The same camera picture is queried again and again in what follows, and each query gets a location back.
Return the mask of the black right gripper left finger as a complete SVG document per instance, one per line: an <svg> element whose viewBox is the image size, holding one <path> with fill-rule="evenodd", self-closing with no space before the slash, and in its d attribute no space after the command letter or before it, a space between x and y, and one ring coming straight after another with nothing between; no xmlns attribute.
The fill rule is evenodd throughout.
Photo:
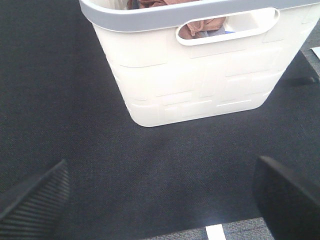
<svg viewBox="0 0 320 240"><path fill-rule="evenodd" d="M65 160L0 196L2 240L49 240L70 196Z"/></svg>

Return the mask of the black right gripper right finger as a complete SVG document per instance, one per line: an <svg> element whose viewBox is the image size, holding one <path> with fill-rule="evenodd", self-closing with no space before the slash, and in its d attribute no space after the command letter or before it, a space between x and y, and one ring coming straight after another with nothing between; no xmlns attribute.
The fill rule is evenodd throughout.
<svg viewBox="0 0 320 240"><path fill-rule="evenodd" d="M320 238L320 187L271 157L258 157L253 197L276 240Z"/></svg>

